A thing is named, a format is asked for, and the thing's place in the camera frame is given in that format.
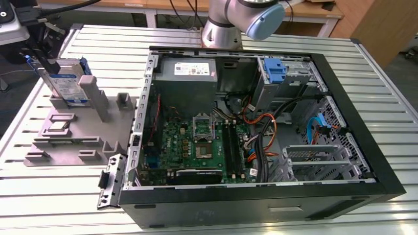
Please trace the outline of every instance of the green motherboard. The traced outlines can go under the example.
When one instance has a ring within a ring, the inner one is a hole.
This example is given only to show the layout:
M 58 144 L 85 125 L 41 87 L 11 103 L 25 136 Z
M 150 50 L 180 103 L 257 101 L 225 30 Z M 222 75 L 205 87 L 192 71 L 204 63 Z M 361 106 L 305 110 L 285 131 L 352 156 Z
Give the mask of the green motherboard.
M 193 125 L 190 121 L 169 121 L 164 123 L 161 151 L 157 158 L 153 158 L 152 167 L 148 170 L 149 184 L 166 185 L 166 172 L 176 169 L 216 169 L 221 170 L 222 178 L 220 183 L 249 183 L 248 169 L 244 168 L 243 152 L 239 150 L 239 164 L 245 172 L 243 175 L 228 175 L 224 155 L 222 128 L 221 122 L 202 124 L 196 122 L 194 133 L 202 134 L 213 131 L 212 140 L 193 139 Z M 247 126 L 233 125 L 237 135 L 236 145 L 241 145 L 241 137 L 248 133 Z

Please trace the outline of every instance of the ram slot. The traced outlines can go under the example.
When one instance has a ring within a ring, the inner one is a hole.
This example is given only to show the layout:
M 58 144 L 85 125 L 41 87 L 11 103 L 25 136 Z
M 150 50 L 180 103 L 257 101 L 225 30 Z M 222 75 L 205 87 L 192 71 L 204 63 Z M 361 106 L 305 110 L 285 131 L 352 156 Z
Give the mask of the ram slot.
M 241 158 L 240 158 L 240 152 L 239 152 L 239 141 L 237 141 L 237 134 L 236 134 L 236 128 L 235 125 L 229 126 L 229 146 L 231 146 L 231 155 L 232 155 L 232 163 L 233 163 L 233 169 L 237 176 L 243 174 L 241 170 Z
M 221 139 L 222 139 L 222 153 L 224 161 L 226 164 L 226 175 L 232 176 L 235 174 L 232 155 L 231 155 L 231 145 L 229 145 L 229 126 L 226 124 L 221 125 Z

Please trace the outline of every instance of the blue latch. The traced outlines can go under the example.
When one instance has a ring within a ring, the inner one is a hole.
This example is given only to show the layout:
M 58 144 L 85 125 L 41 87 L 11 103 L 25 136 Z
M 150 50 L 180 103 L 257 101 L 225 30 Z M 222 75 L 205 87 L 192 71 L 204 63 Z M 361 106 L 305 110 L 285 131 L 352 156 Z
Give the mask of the blue latch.
M 264 70 L 268 74 L 269 83 L 277 84 L 285 78 L 285 66 L 277 58 L 264 58 Z

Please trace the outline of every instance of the wooden table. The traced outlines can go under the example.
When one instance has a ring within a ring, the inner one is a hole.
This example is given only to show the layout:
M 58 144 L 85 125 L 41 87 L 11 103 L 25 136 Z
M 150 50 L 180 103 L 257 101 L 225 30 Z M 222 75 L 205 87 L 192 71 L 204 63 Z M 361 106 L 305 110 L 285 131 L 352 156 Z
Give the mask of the wooden table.
M 37 0 L 42 8 L 50 9 L 72 5 L 82 2 L 82 0 Z M 193 12 L 186 4 L 186 0 L 172 0 L 177 13 L 181 16 L 192 16 Z M 146 25 L 149 28 L 156 28 L 156 15 L 173 15 L 168 0 L 102 0 L 92 6 L 86 6 L 80 10 L 84 11 L 104 11 L 104 12 L 124 12 L 141 13 L 146 16 Z M 208 16 L 209 0 L 198 0 L 197 14 Z M 284 21 L 291 20 L 291 10 L 285 9 Z M 303 2 L 293 6 L 293 22 L 317 23 L 321 24 L 317 37 L 328 37 L 337 20 L 343 18 L 343 13 L 335 6 L 332 11 L 321 9 L 320 3 Z

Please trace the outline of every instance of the power supply label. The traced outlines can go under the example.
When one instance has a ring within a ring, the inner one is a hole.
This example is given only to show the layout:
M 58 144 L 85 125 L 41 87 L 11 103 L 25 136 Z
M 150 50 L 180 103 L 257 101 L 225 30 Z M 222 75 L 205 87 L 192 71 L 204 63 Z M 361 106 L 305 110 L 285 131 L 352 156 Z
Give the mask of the power supply label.
M 209 76 L 208 63 L 176 63 L 174 75 Z

